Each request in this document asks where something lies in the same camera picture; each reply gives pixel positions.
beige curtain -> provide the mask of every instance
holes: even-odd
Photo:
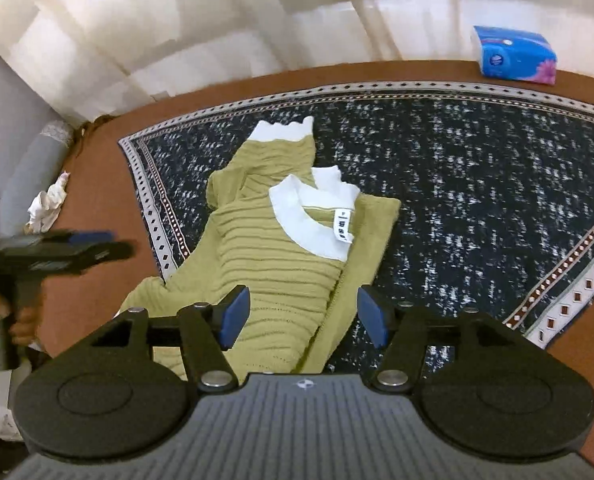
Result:
[[[594,75],[575,32],[594,34],[594,0],[0,0],[0,55],[77,124],[284,70],[471,59],[477,23],[542,32]]]

hand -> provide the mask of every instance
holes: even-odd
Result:
[[[39,294],[34,301],[20,308],[16,313],[16,323],[10,328],[13,343],[17,346],[28,346],[36,338],[37,328],[42,321],[42,297]],[[10,306],[0,297],[0,317],[10,314]]]

clothing label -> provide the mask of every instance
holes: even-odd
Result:
[[[348,232],[352,212],[352,209],[335,209],[335,218],[333,220],[335,238],[347,244],[353,241],[353,235]]]

gray ribbed plate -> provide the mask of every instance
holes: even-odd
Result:
[[[84,466],[33,455],[9,478],[594,480],[594,468],[575,453],[529,465],[475,458],[437,438],[410,400],[358,376],[253,375],[233,394],[202,399],[175,436],[139,458]]]

rug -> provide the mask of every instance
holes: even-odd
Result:
[[[455,316],[476,305],[545,347],[594,297],[594,106],[503,86],[364,82],[222,104],[120,140],[161,275],[203,232],[208,176],[260,120],[315,117],[317,166],[401,200],[375,286]],[[429,348],[427,370],[452,357]],[[381,353],[355,320],[327,364]]]

